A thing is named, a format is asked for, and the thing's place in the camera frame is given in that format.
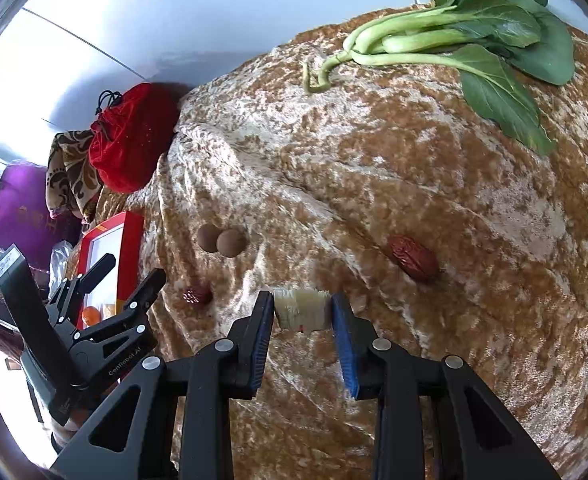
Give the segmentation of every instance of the purple bag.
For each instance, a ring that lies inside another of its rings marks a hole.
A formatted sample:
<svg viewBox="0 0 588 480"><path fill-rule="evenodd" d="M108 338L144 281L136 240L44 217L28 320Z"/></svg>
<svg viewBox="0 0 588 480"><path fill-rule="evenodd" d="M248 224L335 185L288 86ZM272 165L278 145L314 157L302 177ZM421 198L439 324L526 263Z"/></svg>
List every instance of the purple bag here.
<svg viewBox="0 0 588 480"><path fill-rule="evenodd" d="M47 168L15 161L0 179L0 247L16 244L31 267L49 270L54 244L78 242L81 221L74 215L50 218L45 203Z"/></svg>

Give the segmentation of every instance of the red box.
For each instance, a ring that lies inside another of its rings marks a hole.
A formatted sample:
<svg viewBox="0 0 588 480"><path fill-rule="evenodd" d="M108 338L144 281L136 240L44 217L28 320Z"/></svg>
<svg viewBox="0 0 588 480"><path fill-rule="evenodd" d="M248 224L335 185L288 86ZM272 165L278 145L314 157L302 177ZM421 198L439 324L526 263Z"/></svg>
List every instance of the red box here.
<svg viewBox="0 0 588 480"><path fill-rule="evenodd" d="M114 254L116 266L85 296L84 306L115 305L117 314L138 285L138 252L143 235L144 218L131 211L124 211L97 225L81 241L78 272L85 273L101 256ZM83 320L79 318L79 329Z"/></svg>

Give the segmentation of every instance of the patterned scarf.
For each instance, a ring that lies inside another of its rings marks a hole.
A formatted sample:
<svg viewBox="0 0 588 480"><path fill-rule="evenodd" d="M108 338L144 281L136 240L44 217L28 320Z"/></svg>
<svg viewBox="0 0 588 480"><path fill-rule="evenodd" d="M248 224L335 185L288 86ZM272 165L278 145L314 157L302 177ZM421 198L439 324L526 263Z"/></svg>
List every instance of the patterned scarf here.
<svg viewBox="0 0 588 480"><path fill-rule="evenodd" d="M86 224L94 219L103 183L87 158L93 137L92 130L64 132L54 137L45 190L52 218L71 212Z"/></svg>

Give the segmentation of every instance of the round brown ball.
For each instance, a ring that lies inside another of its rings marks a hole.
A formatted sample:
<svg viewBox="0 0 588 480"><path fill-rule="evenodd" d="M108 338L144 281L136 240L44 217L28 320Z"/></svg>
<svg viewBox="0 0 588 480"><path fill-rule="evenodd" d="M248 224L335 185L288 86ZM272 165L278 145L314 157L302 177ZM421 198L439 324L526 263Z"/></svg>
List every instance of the round brown ball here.
<svg viewBox="0 0 588 480"><path fill-rule="evenodd" d="M218 252L227 258L234 258L243 252L247 246L247 241L242 233L236 229L228 229L223 231L218 240L216 240L216 248Z"/></svg>
<svg viewBox="0 0 588 480"><path fill-rule="evenodd" d="M220 232L221 229L214 224L204 224L196 233L196 243L205 252L215 253L218 250L216 248L216 240L218 239Z"/></svg>

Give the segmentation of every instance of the blue gripper pad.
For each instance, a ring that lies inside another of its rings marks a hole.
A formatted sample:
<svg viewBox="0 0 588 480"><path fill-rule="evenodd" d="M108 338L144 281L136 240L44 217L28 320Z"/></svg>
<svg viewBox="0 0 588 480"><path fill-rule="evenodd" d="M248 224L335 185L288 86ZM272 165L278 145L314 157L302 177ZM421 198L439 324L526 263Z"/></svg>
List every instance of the blue gripper pad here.
<svg viewBox="0 0 588 480"><path fill-rule="evenodd" d="M352 308L343 294L332 296L332 330L334 331L334 346L341 362L343 382L350 395L356 398L359 394L359 380L357 377L357 363L355 349L352 345L350 333L350 316L354 317Z"/></svg>
<svg viewBox="0 0 588 480"><path fill-rule="evenodd" d="M261 322L256 335L256 342L252 350L252 373L250 377L250 387L258 390L263 381L263 372L265 370L265 361L267 359L267 349L270 346L270 336L272 335L272 323L274 321L274 297L269 295L263 313Z"/></svg>

